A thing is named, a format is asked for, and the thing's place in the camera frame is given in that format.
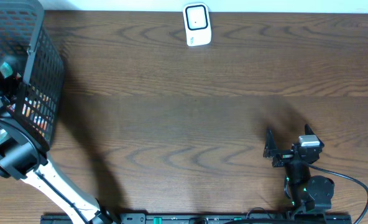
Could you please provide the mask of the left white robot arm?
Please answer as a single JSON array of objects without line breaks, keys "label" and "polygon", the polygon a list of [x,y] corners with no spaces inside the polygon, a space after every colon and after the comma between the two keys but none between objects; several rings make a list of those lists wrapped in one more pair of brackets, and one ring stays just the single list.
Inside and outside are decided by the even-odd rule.
[{"label": "left white robot arm", "polygon": [[49,150],[63,84],[62,62],[36,51],[0,57],[0,176],[29,184],[54,201],[73,223],[119,223],[92,195],[82,191],[51,158]]}]

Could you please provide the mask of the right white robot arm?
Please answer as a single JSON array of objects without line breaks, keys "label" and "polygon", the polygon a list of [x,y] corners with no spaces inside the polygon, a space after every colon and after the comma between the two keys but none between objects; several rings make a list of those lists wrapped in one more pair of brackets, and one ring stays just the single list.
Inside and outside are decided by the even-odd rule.
[{"label": "right white robot arm", "polygon": [[320,158],[324,143],[314,134],[309,125],[290,149],[280,150],[270,129],[266,132],[263,156],[272,159],[273,167],[283,167],[286,178],[284,191],[293,204],[288,213],[294,220],[308,214],[324,215],[331,209],[334,182],[322,175],[312,176],[310,165]]}]

